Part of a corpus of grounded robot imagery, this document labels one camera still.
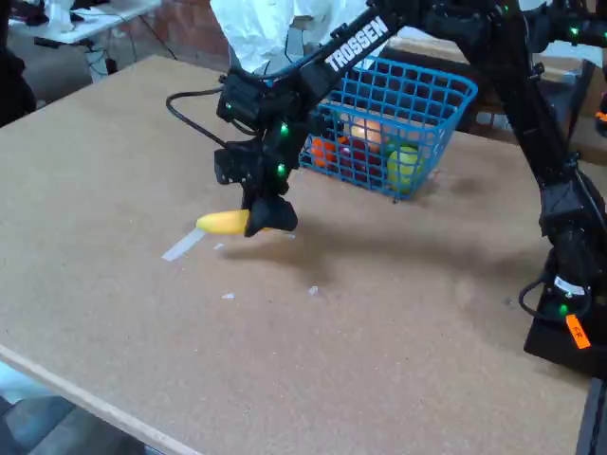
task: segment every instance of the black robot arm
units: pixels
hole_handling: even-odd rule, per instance
[[[269,76],[233,68],[223,80],[217,115],[240,122],[255,134],[215,152],[219,183],[243,187],[242,207],[250,210],[245,235],[297,226],[295,211],[282,196],[289,173],[299,166],[308,134],[321,135],[325,129],[314,108],[374,49],[402,27],[417,27],[455,42],[492,82],[538,183],[540,226],[553,247],[541,276],[521,293],[521,306],[534,316],[534,323],[559,334],[567,315],[589,318],[607,283],[605,205],[578,170],[578,157],[568,149],[540,93],[543,67],[532,64],[530,49],[543,50],[557,39],[607,46],[607,22],[588,12],[582,0],[555,0],[549,7],[526,12],[520,11],[518,0],[369,0],[367,6],[353,23],[334,30],[328,44],[292,66]],[[538,310],[532,310],[524,297],[536,285],[543,285],[543,296]],[[605,332],[602,326],[598,330]],[[570,361],[567,355],[554,355],[552,347],[545,348],[550,345],[546,336],[540,343],[532,338],[525,346],[532,354],[584,370],[583,365],[573,365],[579,362],[574,351],[575,361]],[[567,340],[573,345],[570,335]],[[607,362],[596,363],[585,370],[607,375]]]

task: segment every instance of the table surface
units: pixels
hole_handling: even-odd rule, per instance
[[[74,12],[80,14],[84,21],[74,23],[74,29],[68,32],[53,30],[48,24],[28,27],[23,22],[13,19],[9,20],[9,27],[10,31],[23,36],[45,38],[57,43],[73,45],[156,9],[160,4],[161,0],[112,0],[110,4],[98,7],[76,9]]]
[[[573,453],[588,381],[513,303],[548,249],[517,148],[456,133],[397,205],[297,171],[295,239],[167,263],[240,202],[164,108],[216,84],[152,58],[0,130],[0,360],[167,453]],[[216,100],[178,107],[234,139]]]

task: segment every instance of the blue plastic basket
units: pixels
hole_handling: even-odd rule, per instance
[[[318,109],[323,137],[310,136],[300,164],[396,199],[428,178],[478,92],[466,78],[369,57]]]

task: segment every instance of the brick wall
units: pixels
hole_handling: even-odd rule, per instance
[[[163,0],[148,22],[176,52],[189,50],[228,61],[228,41],[215,19],[210,0]],[[143,25],[134,30],[145,31]]]

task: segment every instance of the orange tag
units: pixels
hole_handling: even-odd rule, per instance
[[[569,327],[569,332],[573,336],[573,339],[576,341],[578,345],[578,349],[586,349],[590,347],[590,340],[584,333],[584,329],[581,328],[581,324],[579,323],[579,319],[576,315],[567,315],[567,327]]]

